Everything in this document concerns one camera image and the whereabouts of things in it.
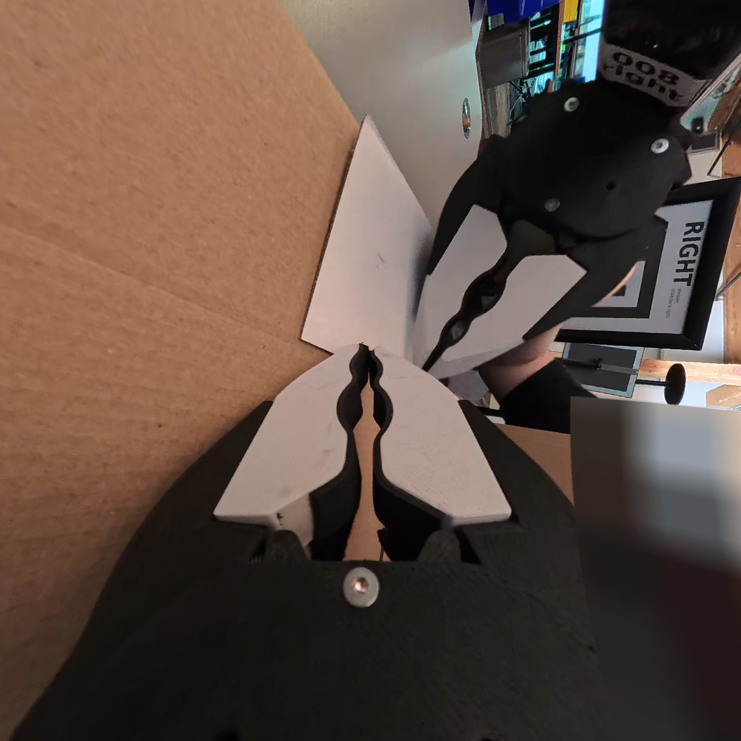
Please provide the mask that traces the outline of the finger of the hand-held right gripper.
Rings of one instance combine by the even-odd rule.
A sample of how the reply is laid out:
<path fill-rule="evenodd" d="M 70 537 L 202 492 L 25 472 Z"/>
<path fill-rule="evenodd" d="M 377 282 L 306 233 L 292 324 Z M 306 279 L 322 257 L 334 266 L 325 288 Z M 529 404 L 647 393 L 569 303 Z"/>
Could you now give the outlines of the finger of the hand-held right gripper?
<path fill-rule="evenodd" d="M 471 322 L 458 344 L 444 346 L 436 362 L 428 364 L 445 326 L 460 313 L 468 288 L 496 265 L 506 249 L 497 215 L 473 206 L 423 284 L 416 315 L 416 364 L 425 371 L 468 371 L 509 349 L 507 331 L 496 327 L 501 318 L 489 310 Z"/>
<path fill-rule="evenodd" d="M 429 373 L 438 379 L 457 376 L 521 345 L 524 335 L 585 274 L 566 255 L 525 257 L 508 277 L 495 306 L 471 322 L 463 338 L 442 353 Z"/>

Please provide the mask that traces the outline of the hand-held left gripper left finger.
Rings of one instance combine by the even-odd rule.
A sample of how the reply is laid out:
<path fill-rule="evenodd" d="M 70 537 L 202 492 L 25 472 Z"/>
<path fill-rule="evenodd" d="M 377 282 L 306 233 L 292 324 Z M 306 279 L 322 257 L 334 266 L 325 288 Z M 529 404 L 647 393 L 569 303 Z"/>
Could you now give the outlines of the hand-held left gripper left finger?
<path fill-rule="evenodd" d="M 365 345 L 345 347 L 267 406 L 217 520 L 290 531 L 316 559 L 344 555 L 362 487 L 354 429 L 368 357 Z"/>

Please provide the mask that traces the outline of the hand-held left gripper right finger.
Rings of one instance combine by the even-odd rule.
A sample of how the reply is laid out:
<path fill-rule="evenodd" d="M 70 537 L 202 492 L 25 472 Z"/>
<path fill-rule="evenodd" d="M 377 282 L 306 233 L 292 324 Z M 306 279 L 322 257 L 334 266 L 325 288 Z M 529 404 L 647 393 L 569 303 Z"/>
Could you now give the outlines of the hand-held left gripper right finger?
<path fill-rule="evenodd" d="M 379 542 L 392 561 L 414 561 L 429 537 L 504 523 L 512 508 L 456 395 L 403 357 L 370 352 L 373 501 Z"/>

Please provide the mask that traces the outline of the large cardboard box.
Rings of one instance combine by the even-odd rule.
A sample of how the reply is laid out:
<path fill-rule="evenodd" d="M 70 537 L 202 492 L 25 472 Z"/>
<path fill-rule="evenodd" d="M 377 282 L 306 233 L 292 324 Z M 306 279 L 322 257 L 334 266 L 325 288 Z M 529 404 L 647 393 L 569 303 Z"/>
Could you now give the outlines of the large cardboard box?
<path fill-rule="evenodd" d="M 280 2 L 2 2 L 2 739 L 581 739 L 496 530 L 364 563 L 213 515 L 299 340 L 357 123 Z"/>

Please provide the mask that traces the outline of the person's right forearm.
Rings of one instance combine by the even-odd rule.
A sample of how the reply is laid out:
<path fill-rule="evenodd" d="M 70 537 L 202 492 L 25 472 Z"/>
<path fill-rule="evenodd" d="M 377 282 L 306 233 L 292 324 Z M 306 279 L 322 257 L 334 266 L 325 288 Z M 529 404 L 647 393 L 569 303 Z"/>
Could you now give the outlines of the person's right forearm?
<path fill-rule="evenodd" d="M 478 375 L 498 403 L 555 359 L 551 347 L 559 331 L 558 325 L 477 368 Z"/>

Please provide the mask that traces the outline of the grey flat screen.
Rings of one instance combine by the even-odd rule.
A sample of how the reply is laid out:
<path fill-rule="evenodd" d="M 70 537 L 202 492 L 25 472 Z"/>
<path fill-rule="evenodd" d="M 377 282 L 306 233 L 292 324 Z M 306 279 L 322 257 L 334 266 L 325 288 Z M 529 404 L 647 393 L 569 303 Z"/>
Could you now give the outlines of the grey flat screen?
<path fill-rule="evenodd" d="M 570 375 L 592 393 L 630 399 L 644 348 L 565 343 L 562 363 Z"/>

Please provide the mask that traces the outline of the black framed marker sign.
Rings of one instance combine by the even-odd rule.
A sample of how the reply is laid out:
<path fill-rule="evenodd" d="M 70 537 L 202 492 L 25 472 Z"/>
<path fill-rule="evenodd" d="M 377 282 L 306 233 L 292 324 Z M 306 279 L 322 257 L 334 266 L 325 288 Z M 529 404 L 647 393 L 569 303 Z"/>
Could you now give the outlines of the black framed marker sign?
<path fill-rule="evenodd" d="M 738 176 L 672 192 L 656 212 L 625 290 L 567 321 L 558 341 L 700 350 L 739 195 Z"/>

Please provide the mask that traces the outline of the grey metal bin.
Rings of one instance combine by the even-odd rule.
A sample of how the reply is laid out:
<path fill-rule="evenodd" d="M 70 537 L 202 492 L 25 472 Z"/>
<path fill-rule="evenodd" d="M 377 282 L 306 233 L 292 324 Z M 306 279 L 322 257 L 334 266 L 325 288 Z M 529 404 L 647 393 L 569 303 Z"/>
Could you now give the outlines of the grey metal bin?
<path fill-rule="evenodd" d="M 483 90 L 524 79 L 530 67 L 530 20 L 490 26 L 486 17 L 477 43 L 477 70 Z"/>

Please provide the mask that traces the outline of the blue storage bin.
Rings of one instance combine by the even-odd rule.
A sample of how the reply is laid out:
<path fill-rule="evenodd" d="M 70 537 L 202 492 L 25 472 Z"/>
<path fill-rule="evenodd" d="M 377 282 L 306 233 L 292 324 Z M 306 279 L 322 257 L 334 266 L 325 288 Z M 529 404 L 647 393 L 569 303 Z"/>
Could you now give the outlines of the blue storage bin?
<path fill-rule="evenodd" d="M 486 1 L 487 14 L 502 15 L 506 24 L 532 18 L 559 3 L 559 1 Z"/>

